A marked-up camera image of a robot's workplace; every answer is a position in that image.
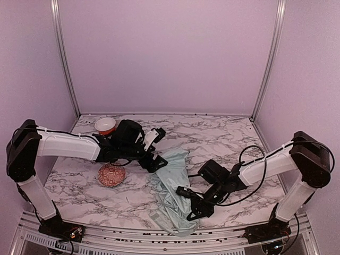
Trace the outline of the mint green folding umbrella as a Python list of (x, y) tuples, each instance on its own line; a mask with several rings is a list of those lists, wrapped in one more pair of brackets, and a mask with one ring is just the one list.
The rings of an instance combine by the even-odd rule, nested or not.
[(186, 219), (191, 212), (191, 200), (176, 194), (179, 186), (190, 187), (185, 169), (188, 154), (189, 152), (182, 148), (167, 151), (162, 157), (168, 164), (150, 177), (158, 208), (151, 211), (149, 217), (161, 230), (177, 237), (193, 234), (200, 224), (198, 219)]

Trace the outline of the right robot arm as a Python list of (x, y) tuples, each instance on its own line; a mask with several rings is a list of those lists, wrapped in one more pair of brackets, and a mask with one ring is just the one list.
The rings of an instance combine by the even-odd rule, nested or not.
[(205, 193), (194, 192), (190, 188), (177, 188), (177, 194), (191, 200), (188, 221), (210, 217), (215, 206), (231, 193), (245, 190), (274, 175), (297, 170), (299, 175), (291, 189), (271, 211), (269, 221), (247, 227), (244, 236), (249, 243), (269, 241), (288, 236), (289, 222), (299, 208), (306, 204), (313, 194), (331, 179), (335, 167), (332, 151), (303, 131), (294, 133), (293, 139), (276, 150), (263, 153), (252, 161), (239, 160), (229, 171), (214, 160), (205, 162), (198, 175), (211, 187)]

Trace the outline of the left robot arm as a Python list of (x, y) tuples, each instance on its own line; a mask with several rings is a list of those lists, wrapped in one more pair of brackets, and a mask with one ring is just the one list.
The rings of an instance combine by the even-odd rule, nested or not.
[(39, 232), (71, 242), (81, 242), (85, 227), (65, 222), (54, 201), (47, 194), (35, 171), (37, 157), (56, 156), (86, 159), (97, 163), (114, 163), (124, 159), (136, 161), (149, 173), (168, 162), (154, 154), (154, 144), (166, 132), (153, 128), (145, 132), (133, 120), (122, 120), (110, 135), (74, 134), (39, 127), (27, 119), (14, 131), (6, 147), (7, 175), (16, 183), (22, 197), (40, 217)]

